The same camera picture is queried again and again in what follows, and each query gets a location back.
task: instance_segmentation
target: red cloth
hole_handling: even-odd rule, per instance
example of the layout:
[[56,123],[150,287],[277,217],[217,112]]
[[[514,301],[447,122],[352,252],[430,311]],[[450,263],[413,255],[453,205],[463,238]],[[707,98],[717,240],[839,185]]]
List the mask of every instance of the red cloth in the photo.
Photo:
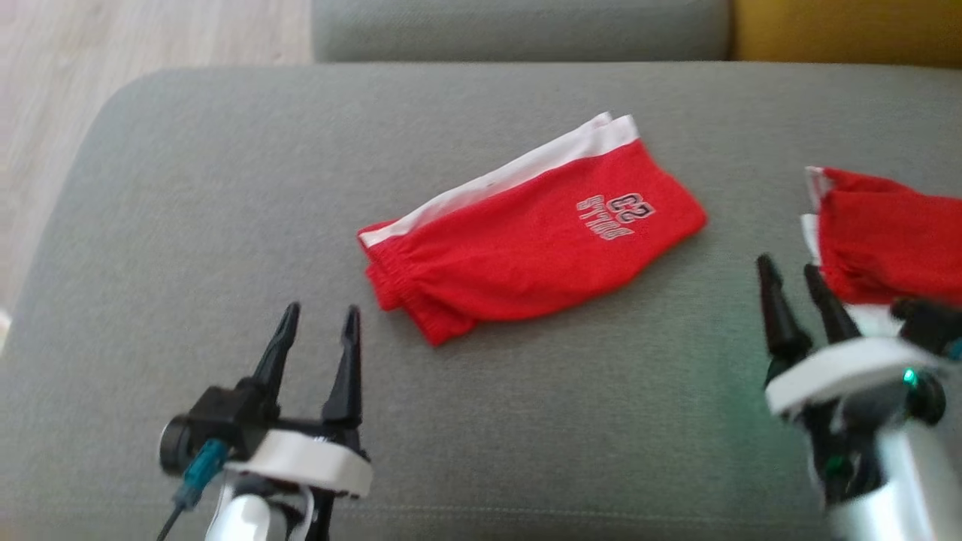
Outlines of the red cloth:
[[819,248],[828,287],[850,303],[923,296],[962,305],[962,200],[823,169]]
[[[534,318],[611,292],[700,229],[701,208],[651,160],[631,118],[599,119],[621,122],[627,143],[449,206],[401,234],[385,238],[391,222],[359,231],[381,308],[403,307],[437,346],[479,321]],[[593,141],[592,133],[578,138]],[[457,199],[459,190],[439,197]]]

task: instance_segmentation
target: gray cushion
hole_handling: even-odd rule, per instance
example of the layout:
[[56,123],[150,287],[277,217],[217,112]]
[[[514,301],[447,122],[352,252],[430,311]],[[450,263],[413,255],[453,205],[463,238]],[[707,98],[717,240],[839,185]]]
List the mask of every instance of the gray cushion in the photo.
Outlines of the gray cushion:
[[313,0],[315,58],[722,60],[727,0]]
[[[363,311],[370,498],[349,538],[816,539],[801,435],[770,418],[753,270],[806,300],[807,165],[962,195],[962,73],[777,64],[171,71],[91,128],[0,363],[0,513],[18,538],[142,539],[175,482],[158,433],[233,385],[285,304],[281,401],[315,415]],[[610,110],[707,228],[629,286],[430,348],[382,313],[354,232]],[[962,444],[954,404],[944,430]],[[210,502],[214,494],[207,497]],[[210,508],[177,526],[199,538]]]

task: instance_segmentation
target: teal cable connector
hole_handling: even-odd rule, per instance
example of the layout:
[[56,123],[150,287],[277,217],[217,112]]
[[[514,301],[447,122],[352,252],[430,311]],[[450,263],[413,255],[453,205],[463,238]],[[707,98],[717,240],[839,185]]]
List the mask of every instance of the teal cable connector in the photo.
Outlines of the teal cable connector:
[[949,359],[953,361],[962,361],[962,338],[949,344]]
[[164,541],[182,512],[192,511],[197,507],[204,488],[223,469],[227,452],[227,444],[220,440],[207,440],[204,447],[200,448],[200,452],[184,471],[184,482],[174,493],[174,510],[157,536],[157,541]]

